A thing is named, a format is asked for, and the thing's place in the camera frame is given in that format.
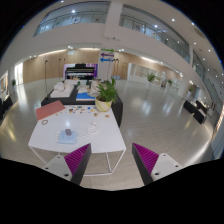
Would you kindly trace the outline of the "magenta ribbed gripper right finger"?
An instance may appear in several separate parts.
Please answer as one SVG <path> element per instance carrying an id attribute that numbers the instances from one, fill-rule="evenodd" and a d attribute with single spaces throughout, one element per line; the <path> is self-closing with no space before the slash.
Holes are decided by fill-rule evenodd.
<path id="1" fill-rule="evenodd" d="M 157 154 L 137 143 L 132 144 L 132 154 L 145 185 L 182 169 L 168 154 Z"/>

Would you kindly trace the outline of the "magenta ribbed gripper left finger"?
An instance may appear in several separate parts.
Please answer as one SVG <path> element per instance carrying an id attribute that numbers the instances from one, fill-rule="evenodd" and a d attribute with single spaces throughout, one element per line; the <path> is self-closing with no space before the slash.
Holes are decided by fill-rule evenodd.
<path id="1" fill-rule="evenodd" d="M 91 144 L 86 144 L 66 156 L 55 156 L 43 167 L 43 170 L 79 185 L 90 156 Z"/>

